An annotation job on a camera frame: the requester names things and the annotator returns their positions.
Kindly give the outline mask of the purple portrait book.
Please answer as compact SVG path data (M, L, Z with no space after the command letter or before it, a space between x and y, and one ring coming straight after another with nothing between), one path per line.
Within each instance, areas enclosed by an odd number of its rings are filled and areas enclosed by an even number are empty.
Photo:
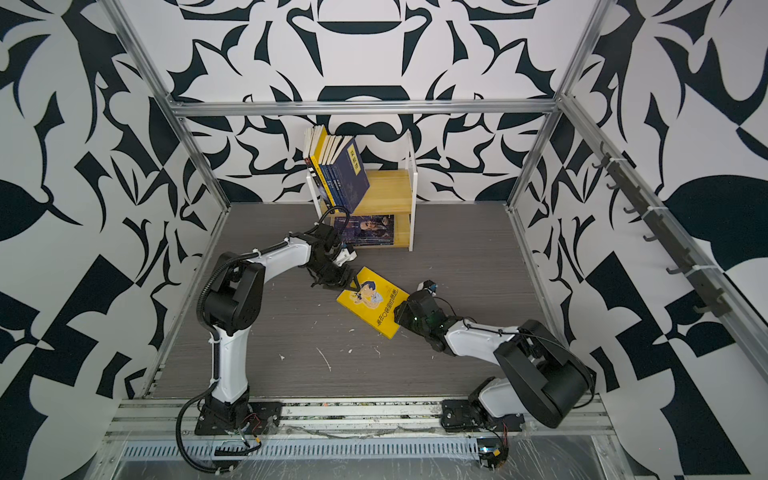
M342 241L354 247L392 246L395 240L394 215L350 216L333 218L333 227L341 231Z

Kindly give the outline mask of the large yellow book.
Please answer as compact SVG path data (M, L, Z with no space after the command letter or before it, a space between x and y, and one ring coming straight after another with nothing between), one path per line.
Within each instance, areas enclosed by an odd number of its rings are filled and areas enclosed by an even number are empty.
M326 128L323 125L316 125L311 129L310 147L308 157L315 176L318 178L320 188L325 194L329 207L336 205L330 187L326 181L325 175L321 169L322 154L324 152L325 142L328 137Z

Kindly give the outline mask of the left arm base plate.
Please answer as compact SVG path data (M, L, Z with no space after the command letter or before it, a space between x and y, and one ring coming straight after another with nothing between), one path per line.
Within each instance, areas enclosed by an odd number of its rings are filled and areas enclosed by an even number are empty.
M257 436L280 425L284 404L277 401L244 400L234 404L206 398L200 408L194 433L198 436L234 434Z

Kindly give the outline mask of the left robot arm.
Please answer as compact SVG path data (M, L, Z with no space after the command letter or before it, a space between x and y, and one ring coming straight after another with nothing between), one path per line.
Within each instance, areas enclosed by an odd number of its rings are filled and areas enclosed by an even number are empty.
M212 343L211 386L203 406L228 420L247 415L248 335L258 318L265 284L289 270L308 271L313 287L332 291L359 287L351 262L357 252L342 239L342 228L326 223L326 213L304 232L289 233L275 245L248 253L225 252L205 282L195 315Z

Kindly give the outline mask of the blue book yellow label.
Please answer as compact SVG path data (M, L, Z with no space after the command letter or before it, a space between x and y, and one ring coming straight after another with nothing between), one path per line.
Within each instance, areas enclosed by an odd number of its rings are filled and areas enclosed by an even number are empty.
M337 176L338 182L339 182L339 184L340 184L340 187L341 187L341 190L342 190L342 193L343 193L343 196L344 196L345 205L346 205L346 207L345 207L344 209L345 209L346 211L348 211L349 213L352 213L351 202L350 202L350 201L349 201L349 199L347 198L347 194L345 193L345 189L344 189L344 185L343 185L343 182L342 182L342 180L341 180L340 174L338 173L338 170L337 170L337 167L336 167L336 163L337 163L337 160L339 159L339 156L340 156L340 154L341 154L342 148L343 148L343 147L344 147L344 146L347 144L347 142L348 142L348 141L351 139L351 137L350 137L350 136L343 136L343 137L344 137L344 140L343 140L342 144L340 145L340 148L339 148L339 151L338 151L338 156L337 156L337 158L336 158L336 160L335 160L335 162L334 162L334 164L333 164L332 168L333 168L333 170L334 170L334 171L335 171L335 173L336 173L336 176Z
M356 139L353 136L350 137L351 139L342 148L336 167L354 213L370 188L370 183Z
M322 180L324 182L325 189L327 190L327 196L330 205L341 206L342 202L340 195L337 192L335 181L332 179L331 172L328 167L330 158L335 151L335 139L336 137L334 135L328 135L326 137L320 157L319 169L322 173Z

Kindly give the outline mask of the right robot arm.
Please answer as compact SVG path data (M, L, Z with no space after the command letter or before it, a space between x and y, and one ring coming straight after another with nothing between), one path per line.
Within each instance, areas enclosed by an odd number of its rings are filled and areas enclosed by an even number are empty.
M422 288L395 308L395 322L438 353L482 360L503 372L467 397L467 413L445 417L447 430L491 427L525 414L556 428L572 410L588 404L585 395L595 394L595 375L537 320L505 328L481 324L445 313L436 295Z

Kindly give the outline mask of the small yellow cartoon book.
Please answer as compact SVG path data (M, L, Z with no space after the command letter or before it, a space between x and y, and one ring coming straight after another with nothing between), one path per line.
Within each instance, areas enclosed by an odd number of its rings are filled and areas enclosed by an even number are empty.
M400 328L395 321L395 310L409 294L367 267L360 270L355 280L359 289L344 290L337 302L378 333L392 339Z

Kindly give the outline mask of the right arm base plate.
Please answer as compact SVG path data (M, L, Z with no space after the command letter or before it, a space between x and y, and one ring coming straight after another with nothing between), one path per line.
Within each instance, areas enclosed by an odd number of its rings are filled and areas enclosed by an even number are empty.
M440 402L440 425L446 432L490 430L495 433L521 432L525 424L522 414L492 417L478 401L445 399Z

